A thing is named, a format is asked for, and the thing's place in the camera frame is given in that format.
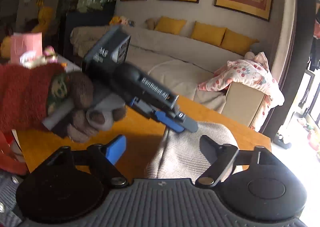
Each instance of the yellow plush toy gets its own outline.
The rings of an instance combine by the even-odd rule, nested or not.
[[[0,44],[0,55],[2,58],[10,59],[10,37],[13,35],[13,30],[9,26],[6,26],[4,30],[6,37],[2,40],[2,43]]]
[[[109,22],[109,25],[128,25],[128,19],[124,16],[113,16],[112,20]]]
[[[42,33],[42,38],[48,31],[53,16],[53,9],[50,7],[42,7],[38,13],[39,24],[36,25],[31,33]]]

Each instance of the sofa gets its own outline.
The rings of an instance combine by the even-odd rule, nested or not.
[[[74,28],[70,35],[73,55],[83,57],[108,29],[109,26]],[[264,98],[262,92],[234,82],[227,92],[206,92],[197,88],[199,83],[211,79],[213,72],[228,60],[243,59],[243,56],[191,38],[159,31],[128,26],[123,26],[123,30],[131,35],[127,62],[136,65],[173,92],[251,126]]]

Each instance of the red sleeve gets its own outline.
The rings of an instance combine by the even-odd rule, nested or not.
[[[0,131],[37,127],[46,117],[51,79],[64,72],[60,64],[34,69],[0,66]]]

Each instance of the orange tabletop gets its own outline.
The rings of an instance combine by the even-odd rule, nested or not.
[[[271,150],[268,137],[253,131],[245,125],[239,124],[183,96],[179,97],[178,104],[181,111],[194,120],[225,125],[232,132],[239,148],[242,150],[253,150],[257,145],[265,146]],[[100,132],[85,144],[74,143],[69,138],[61,139],[53,133],[36,130],[19,131],[18,138],[27,166],[32,172],[61,146],[71,146],[72,150],[85,150],[94,143],[107,144],[117,135],[125,135],[127,149],[116,164],[116,167],[125,177],[132,179],[144,176],[144,169],[156,153],[164,129],[165,126],[161,123],[148,120],[134,110],[128,109],[127,116],[123,120],[116,122],[111,130]]]

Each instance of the camouflage glove cuff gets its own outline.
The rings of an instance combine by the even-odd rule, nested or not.
[[[47,115],[51,115],[68,96],[66,79],[66,73],[62,73],[53,77],[48,92]]]

